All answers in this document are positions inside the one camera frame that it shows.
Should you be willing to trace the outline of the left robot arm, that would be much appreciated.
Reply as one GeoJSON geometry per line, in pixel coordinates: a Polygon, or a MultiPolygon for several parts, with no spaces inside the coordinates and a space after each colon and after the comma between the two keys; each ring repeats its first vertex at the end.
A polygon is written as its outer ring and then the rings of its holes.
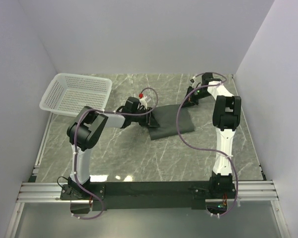
{"type": "Polygon", "coordinates": [[[116,111],[105,112],[83,107],[67,129],[73,151],[72,171],[68,178],[70,191],[77,199],[86,198],[89,192],[89,162],[93,147],[105,128],[126,128],[136,122],[141,127],[158,128],[159,123],[148,106],[150,97],[129,97],[116,111]]]}

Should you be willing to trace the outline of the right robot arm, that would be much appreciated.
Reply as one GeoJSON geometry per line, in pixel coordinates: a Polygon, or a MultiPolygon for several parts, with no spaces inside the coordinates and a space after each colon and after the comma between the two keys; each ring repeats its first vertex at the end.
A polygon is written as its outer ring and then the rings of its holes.
{"type": "Polygon", "coordinates": [[[232,146],[241,117],[241,98],[229,92],[224,81],[206,72],[193,76],[189,81],[184,107],[199,104],[199,100],[213,97],[215,106],[212,123],[217,134],[216,159],[209,180],[208,193],[214,198],[235,193],[232,165],[232,146]]]}

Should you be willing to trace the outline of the dark grey t shirt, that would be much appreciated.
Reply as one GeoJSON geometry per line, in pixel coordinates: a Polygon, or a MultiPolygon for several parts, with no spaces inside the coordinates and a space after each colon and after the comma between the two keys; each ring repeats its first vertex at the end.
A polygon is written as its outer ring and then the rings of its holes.
{"type": "Polygon", "coordinates": [[[156,107],[152,114],[156,119],[159,127],[148,128],[151,140],[162,139],[177,135],[177,128],[181,134],[190,133],[195,130],[195,126],[191,120],[189,111],[182,108],[178,117],[178,126],[176,126],[176,118],[179,105],[167,105],[156,107]]]}

